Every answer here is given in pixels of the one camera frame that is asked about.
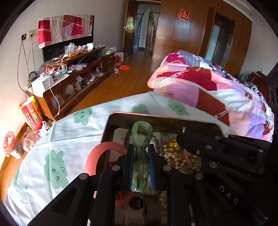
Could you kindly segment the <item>pink bangle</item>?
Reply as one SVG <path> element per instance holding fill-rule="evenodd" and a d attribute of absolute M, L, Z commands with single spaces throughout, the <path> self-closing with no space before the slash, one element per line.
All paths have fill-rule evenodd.
<path fill-rule="evenodd" d="M 112 150 L 117 152 L 120 156 L 123 156 L 127 153 L 127 149 L 118 143 L 108 141 L 102 142 L 95 146 L 93 150 L 87 157 L 85 164 L 85 173 L 90 176 L 96 175 L 97 171 L 101 172 L 101 170 L 107 166 L 105 163 L 105 152 L 107 150 Z M 132 192 L 116 192 L 116 207 L 123 207 L 127 205 L 132 198 L 134 198 L 135 193 Z"/>

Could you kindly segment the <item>pink Genji tin box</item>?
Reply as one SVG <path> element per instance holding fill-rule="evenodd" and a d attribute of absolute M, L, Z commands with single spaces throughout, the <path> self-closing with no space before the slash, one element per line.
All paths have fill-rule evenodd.
<path fill-rule="evenodd" d="M 192 132 L 222 135 L 218 125 L 207 122 L 165 118 L 147 114 L 114 112 L 108 117 L 101 145 L 104 150 L 120 152 L 121 156 L 114 168 L 104 170 L 98 183 L 96 201 L 91 214 L 91 225 L 115 224 L 115 197 L 117 191 L 128 191 L 132 186 L 132 175 L 135 161 L 135 145 L 130 144 L 127 150 L 120 151 L 121 145 L 112 143 L 114 131 L 118 128 L 134 127 L 136 131 L 148 133 L 150 140 L 153 132 L 179 134 L 183 128 Z M 182 194 L 181 186 L 176 185 L 182 175 L 177 169 L 167 165 L 166 160 L 156 154 L 154 145 L 146 146 L 143 157 L 147 160 L 151 186 L 156 192 L 165 191 L 167 195 L 167 225 L 191 225 L 189 203 Z"/>

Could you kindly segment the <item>patchwork pink quilt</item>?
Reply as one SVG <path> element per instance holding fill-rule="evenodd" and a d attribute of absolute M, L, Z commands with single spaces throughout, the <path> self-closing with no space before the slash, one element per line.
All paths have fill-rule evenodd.
<path fill-rule="evenodd" d="M 272 141 L 274 113 L 255 85 L 246 86 L 219 65 L 184 50 L 168 54 L 148 80 L 148 87 L 181 104 L 202 110 L 236 134 Z"/>

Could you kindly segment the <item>wooden bed headboard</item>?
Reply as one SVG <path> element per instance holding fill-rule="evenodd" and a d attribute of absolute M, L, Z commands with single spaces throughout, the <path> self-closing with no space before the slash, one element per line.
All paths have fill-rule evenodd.
<path fill-rule="evenodd" d="M 258 90 L 262 93 L 262 95 L 266 99 L 267 104 L 271 103 L 269 97 L 269 90 L 267 87 L 267 76 L 265 74 L 263 74 L 260 71 L 252 72 L 249 75 L 247 81 L 257 86 Z"/>

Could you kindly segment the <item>red yellow carton box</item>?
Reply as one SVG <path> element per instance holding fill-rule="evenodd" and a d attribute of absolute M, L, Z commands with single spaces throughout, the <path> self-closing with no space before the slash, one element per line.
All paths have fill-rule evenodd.
<path fill-rule="evenodd" d="M 21 111 L 25 122 L 33 131 L 39 131 L 42 128 L 43 118 L 34 96 L 25 99 L 18 109 Z"/>

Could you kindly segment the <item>wooden TV cabinet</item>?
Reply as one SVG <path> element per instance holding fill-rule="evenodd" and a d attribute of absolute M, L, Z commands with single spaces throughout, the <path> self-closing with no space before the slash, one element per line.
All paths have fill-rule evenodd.
<path fill-rule="evenodd" d="M 38 70 L 38 77 L 51 75 L 54 84 L 44 92 L 34 91 L 31 84 L 26 92 L 35 97 L 42 115 L 59 120 L 114 72 L 114 61 L 114 51 L 105 51 L 104 46 L 63 54 Z"/>

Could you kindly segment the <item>white box on cabinet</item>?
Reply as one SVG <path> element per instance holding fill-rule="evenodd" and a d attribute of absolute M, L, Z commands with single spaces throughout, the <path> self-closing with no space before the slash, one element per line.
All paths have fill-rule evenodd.
<path fill-rule="evenodd" d="M 54 84 L 51 75 L 40 76 L 32 82 L 32 89 L 34 91 L 42 91 L 49 89 Z"/>

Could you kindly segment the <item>orange item on floor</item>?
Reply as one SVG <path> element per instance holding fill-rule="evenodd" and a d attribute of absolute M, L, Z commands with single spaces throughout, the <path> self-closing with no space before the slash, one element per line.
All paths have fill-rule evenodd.
<path fill-rule="evenodd" d="M 127 66 L 127 65 L 119 65 L 118 69 L 119 69 L 119 71 L 129 71 L 131 69 L 131 67 Z"/>

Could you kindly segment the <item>black television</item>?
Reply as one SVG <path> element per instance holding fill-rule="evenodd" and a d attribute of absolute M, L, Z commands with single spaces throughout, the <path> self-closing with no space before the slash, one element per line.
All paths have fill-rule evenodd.
<path fill-rule="evenodd" d="M 77 48 L 78 46 L 83 46 L 87 43 L 92 43 L 92 42 L 93 42 L 93 30 L 92 30 L 92 35 L 89 37 L 73 39 L 70 41 L 64 41 L 54 45 L 46 46 L 41 49 L 43 52 L 43 60 L 46 62 L 52 59 L 53 57 L 57 57 L 66 52 L 72 53 L 74 52 L 74 49 Z"/>

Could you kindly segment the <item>wooden wardrobe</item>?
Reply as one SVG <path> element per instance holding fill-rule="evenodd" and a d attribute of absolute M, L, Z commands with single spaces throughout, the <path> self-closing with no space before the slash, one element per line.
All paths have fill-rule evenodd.
<path fill-rule="evenodd" d="M 190 13 L 188 21 L 179 20 L 177 14 L 181 9 Z M 177 49 L 204 57 L 217 15 L 235 25 L 224 70 L 238 76 L 246 58 L 252 21 L 225 1 L 162 1 L 152 61 L 161 63 Z"/>

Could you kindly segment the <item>white mug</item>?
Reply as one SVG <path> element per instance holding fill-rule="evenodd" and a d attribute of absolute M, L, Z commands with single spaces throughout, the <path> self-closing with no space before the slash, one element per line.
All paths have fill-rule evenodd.
<path fill-rule="evenodd" d="M 88 51 L 93 50 L 94 47 L 95 47 L 95 43 L 94 42 L 86 44 L 86 48 L 87 48 Z"/>

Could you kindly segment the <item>wooden door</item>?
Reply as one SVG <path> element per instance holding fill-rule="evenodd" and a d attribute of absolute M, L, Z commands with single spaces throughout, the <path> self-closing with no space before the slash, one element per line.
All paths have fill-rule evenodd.
<path fill-rule="evenodd" d="M 133 53 L 137 10 L 137 1 L 126 1 L 122 37 L 122 52 L 124 53 L 124 58 L 128 57 Z"/>

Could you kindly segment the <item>red patchwork cloth cover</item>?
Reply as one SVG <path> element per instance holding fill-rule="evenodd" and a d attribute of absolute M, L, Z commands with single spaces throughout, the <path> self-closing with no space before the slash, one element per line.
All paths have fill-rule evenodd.
<path fill-rule="evenodd" d="M 57 15 L 38 21 L 38 45 L 42 49 L 92 35 L 94 15 Z"/>

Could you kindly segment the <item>red double happiness decal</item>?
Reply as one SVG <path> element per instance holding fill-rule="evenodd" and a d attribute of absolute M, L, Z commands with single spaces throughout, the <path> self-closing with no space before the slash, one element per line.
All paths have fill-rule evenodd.
<path fill-rule="evenodd" d="M 185 11 L 184 9 L 181 9 L 179 11 L 179 13 L 177 14 L 179 20 L 184 20 L 184 21 L 188 21 L 189 20 L 189 16 L 190 16 L 190 13 Z"/>

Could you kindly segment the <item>wall power socket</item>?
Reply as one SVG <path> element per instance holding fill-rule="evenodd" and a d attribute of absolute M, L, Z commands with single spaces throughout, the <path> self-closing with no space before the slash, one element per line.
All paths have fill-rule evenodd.
<path fill-rule="evenodd" d="M 27 33 L 21 36 L 21 40 L 23 41 L 25 39 L 32 38 L 33 36 L 34 36 L 34 31 L 28 31 Z"/>

